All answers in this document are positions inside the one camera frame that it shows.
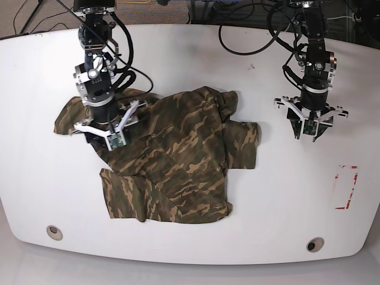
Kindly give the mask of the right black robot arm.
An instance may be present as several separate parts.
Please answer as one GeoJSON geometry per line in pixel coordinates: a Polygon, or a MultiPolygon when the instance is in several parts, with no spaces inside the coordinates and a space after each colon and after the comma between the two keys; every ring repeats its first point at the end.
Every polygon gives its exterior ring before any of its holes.
{"type": "Polygon", "coordinates": [[[117,67],[121,54],[112,33],[120,20],[115,10],[115,1],[74,1],[72,12],[82,22],[78,39],[85,57],[74,72],[79,97],[66,107],[68,133],[82,133],[88,143],[110,151],[127,145],[126,128],[138,122],[135,112],[145,105],[140,94],[121,102],[122,92],[136,79],[136,70],[131,35],[125,27],[129,55],[124,66],[117,67]]]}

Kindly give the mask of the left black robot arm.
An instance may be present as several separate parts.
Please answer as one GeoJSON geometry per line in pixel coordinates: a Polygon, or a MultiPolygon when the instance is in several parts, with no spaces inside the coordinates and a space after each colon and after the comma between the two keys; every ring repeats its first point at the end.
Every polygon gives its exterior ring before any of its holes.
{"type": "Polygon", "coordinates": [[[327,103],[328,92],[333,86],[337,68],[334,54],[325,48],[326,20],[322,13],[321,1],[290,1],[302,8],[303,17],[295,19],[296,38],[293,42],[292,58],[296,58],[303,70],[300,78],[289,67],[283,65],[283,74],[299,90],[295,97],[283,96],[274,99],[278,107],[287,108],[294,138],[307,135],[317,140],[333,126],[334,118],[348,117],[348,111],[341,106],[332,107],[327,103]]]}

